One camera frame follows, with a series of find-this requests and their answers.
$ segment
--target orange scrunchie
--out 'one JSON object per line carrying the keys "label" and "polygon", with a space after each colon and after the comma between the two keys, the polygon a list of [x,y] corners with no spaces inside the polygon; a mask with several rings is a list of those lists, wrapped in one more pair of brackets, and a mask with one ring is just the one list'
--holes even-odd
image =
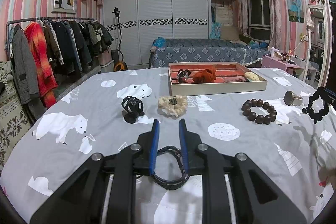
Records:
{"label": "orange scrunchie", "polygon": [[216,80],[216,68],[211,67],[203,71],[196,72],[193,76],[195,83],[214,83]]}

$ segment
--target wardrobe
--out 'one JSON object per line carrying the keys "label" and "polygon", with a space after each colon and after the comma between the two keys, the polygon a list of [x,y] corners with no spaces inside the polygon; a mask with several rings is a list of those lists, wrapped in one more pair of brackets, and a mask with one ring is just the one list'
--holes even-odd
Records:
{"label": "wardrobe", "polygon": [[210,0],[104,0],[104,23],[120,42],[118,19],[122,32],[121,51],[127,65],[149,63],[153,40],[163,38],[209,38]]}

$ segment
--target bed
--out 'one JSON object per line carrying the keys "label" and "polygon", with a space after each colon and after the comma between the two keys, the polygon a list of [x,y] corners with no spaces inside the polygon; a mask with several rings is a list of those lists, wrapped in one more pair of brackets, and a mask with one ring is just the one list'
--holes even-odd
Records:
{"label": "bed", "polygon": [[[315,90],[279,69],[255,69],[268,80],[264,91],[188,97],[186,114],[167,117],[157,107],[168,95],[167,68],[120,71],[94,75],[53,105],[23,136],[6,162],[0,185],[18,213],[29,222],[33,213],[89,156],[118,153],[150,131],[154,118],[160,123],[159,148],[179,147],[178,121],[220,153],[246,153],[268,175],[310,223],[333,193],[336,114],[333,111],[316,125],[302,115],[302,107],[286,106],[287,90],[303,96],[308,104]],[[123,120],[121,101],[128,93],[145,96],[145,115],[135,124]],[[242,115],[241,105],[252,98],[268,101],[277,110],[277,120],[258,125]],[[315,111],[322,102],[314,103]],[[41,132],[57,125],[55,115],[71,121],[65,138]],[[220,136],[218,124],[228,128]],[[173,157],[157,158],[156,173],[163,178],[180,176]],[[167,191],[149,177],[136,184],[136,223],[183,224],[202,222],[202,178],[190,177],[178,190]]]}
{"label": "bed", "polygon": [[237,62],[249,66],[270,54],[265,49],[252,50],[246,44],[219,39],[166,39],[151,48],[151,68],[168,67],[173,62]]}

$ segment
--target black and white decorative border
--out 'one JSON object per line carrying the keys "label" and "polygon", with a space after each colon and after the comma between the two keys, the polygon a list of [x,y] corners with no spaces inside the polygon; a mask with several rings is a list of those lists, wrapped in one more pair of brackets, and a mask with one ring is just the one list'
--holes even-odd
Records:
{"label": "black and white decorative border", "polygon": [[175,18],[175,24],[208,25],[208,20],[200,18]]}
{"label": "black and white decorative border", "polygon": [[[136,26],[137,26],[137,21],[136,20],[120,23],[120,28],[121,29],[129,28],[129,27],[136,27]],[[118,26],[118,24],[113,24],[113,25],[106,25],[105,28],[108,31],[113,31],[113,30],[118,30],[119,26]]]}
{"label": "black and white decorative border", "polygon": [[156,18],[156,19],[140,20],[140,26],[170,25],[170,24],[173,24],[173,19],[171,18]]}

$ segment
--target blue gripper pad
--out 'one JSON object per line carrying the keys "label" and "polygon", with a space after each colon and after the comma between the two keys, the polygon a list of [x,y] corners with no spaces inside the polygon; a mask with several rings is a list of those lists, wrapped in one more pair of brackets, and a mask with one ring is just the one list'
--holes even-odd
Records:
{"label": "blue gripper pad", "polygon": [[181,146],[181,154],[182,154],[182,163],[185,172],[188,174],[189,173],[189,153],[188,153],[188,148],[186,145],[186,140],[185,140],[185,135],[187,132],[187,128],[185,126],[185,121],[184,119],[181,119],[178,123],[178,133],[180,137],[180,146]]}
{"label": "blue gripper pad", "polygon": [[157,154],[158,154],[160,123],[157,119],[154,120],[153,127],[152,127],[152,133],[153,133],[153,141],[152,141],[151,151],[150,151],[150,154],[149,154],[150,175],[152,175],[154,173],[155,164],[156,164],[156,157],[157,157]]}

